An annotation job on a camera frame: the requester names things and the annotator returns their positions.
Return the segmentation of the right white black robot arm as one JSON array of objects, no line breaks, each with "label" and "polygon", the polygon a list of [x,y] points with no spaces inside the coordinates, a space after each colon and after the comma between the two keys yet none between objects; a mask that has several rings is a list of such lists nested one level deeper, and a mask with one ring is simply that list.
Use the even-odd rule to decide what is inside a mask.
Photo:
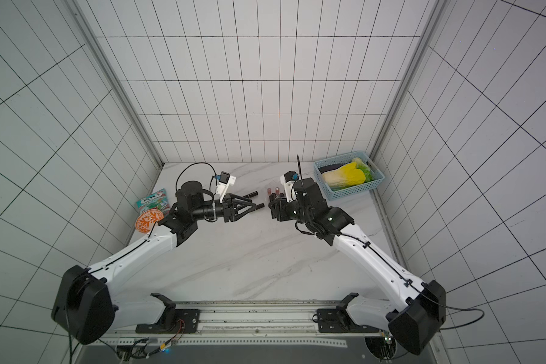
[{"label": "right white black robot arm", "polygon": [[347,317],[357,326],[391,334],[407,352],[419,355],[446,320],[446,292],[436,281],[424,282],[377,247],[343,209],[329,206],[318,184],[290,171],[281,176],[284,190],[269,197],[277,221],[303,225],[314,236],[363,269],[385,294],[385,300],[360,295],[348,300]]}]

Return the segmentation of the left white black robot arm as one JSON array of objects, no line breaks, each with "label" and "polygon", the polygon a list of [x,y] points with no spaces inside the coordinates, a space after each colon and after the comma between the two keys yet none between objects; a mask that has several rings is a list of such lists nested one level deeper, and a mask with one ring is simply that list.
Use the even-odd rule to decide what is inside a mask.
[{"label": "left white black robot arm", "polygon": [[264,208],[253,202],[257,194],[216,197],[198,181],[184,183],[168,215],[139,241],[101,262],[87,268],[75,265],[63,274],[52,320],[81,344],[92,344],[111,329],[132,325],[174,331],[177,314],[168,297],[152,293],[139,301],[121,300],[118,292],[136,273],[182,245],[198,229],[199,221],[235,222]]}]

